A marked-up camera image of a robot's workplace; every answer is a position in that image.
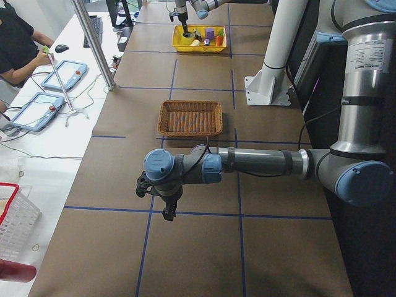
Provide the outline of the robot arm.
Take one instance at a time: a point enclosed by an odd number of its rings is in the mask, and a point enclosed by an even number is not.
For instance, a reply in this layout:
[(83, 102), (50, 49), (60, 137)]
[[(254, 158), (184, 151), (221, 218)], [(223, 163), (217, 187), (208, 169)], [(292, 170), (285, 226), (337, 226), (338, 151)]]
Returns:
[(185, 184), (211, 184), (237, 171), (260, 178), (315, 178), (338, 198), (365, 207), (388, 195), (394, 174), (379, 143), (385, 90), (395, 41), (394, 1), (321, 1), (317, 41), (346, 41), (338, 139), (327, 150), (253, 150), (197, 145), (174, 156), (158, 148), (144, 158), (136, 193), (161, 197), (172, 221)]
[(209, 12), (227, 3), (233, 4), (268, 4), (271, 5), (272, 1), (227, 1), (227, 0), (175, 0), (173, 10), (169, 10), (167, 1), (165, 1), (166, 9), (168, 10), (168, 15), (170, 20), (173, 22), (174, 18), (177, 18), (181, 22), (183, 29), (183, 37), (188, 37), (190, 32), (187, 26), (188, 13), (187, 13), (187, 3), (189, 3), (194, 11), (196, 12), (200, 20), (206, 18)]

